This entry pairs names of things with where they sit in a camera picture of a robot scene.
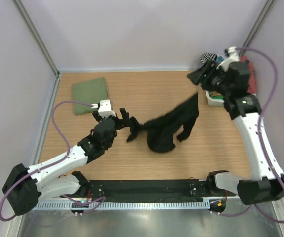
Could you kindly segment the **green tank top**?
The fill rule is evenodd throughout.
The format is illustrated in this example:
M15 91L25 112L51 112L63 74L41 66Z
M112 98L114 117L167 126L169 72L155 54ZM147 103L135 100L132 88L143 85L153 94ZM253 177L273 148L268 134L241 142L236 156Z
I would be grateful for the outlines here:
M86 104L95 104L109 99L105 78L74 83L71 87L71 96L72 100Z

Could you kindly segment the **black tank top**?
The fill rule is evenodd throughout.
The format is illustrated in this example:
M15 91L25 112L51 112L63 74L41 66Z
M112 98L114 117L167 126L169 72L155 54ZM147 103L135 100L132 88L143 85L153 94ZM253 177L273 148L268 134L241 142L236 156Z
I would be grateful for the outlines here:
M168 113L144 124L138 122L138 134L147 132L147 146L155 153L168 153L175 148L174 134L183 127L183 131L176 136L179 142L186 140L199 116L198 93L194 93L186 101L176 106Z

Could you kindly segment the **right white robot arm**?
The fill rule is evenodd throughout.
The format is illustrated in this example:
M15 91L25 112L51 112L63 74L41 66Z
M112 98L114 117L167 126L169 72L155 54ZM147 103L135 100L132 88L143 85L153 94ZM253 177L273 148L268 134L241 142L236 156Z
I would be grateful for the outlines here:
M211 172L212 180L206 183L206 189L213 196L223 190L235 193L245 205L278 201L284 197L284 172L275 159L260 120L258 99L248 93L249 77L248 63L242 62L231 62L225 68L207 62L187 74L194 85L223 95L224 108L241 135L251 169L249 178L228 171Z

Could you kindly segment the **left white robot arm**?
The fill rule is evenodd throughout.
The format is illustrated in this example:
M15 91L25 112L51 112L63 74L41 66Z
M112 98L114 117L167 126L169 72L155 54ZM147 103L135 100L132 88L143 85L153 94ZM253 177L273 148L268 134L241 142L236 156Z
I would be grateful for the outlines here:
M100 158L111 148L118 130L133 127L125 108L120 108L120 114L122 118L118 118L112 109L98 109L93 113L98 124L76 145L68 146L66 152L29 167L21 163L13 167L2 188L2 201L8 201L15 216L21 216L50 198L84 197L88 193L84 175L78 171L64 178L60 175Z

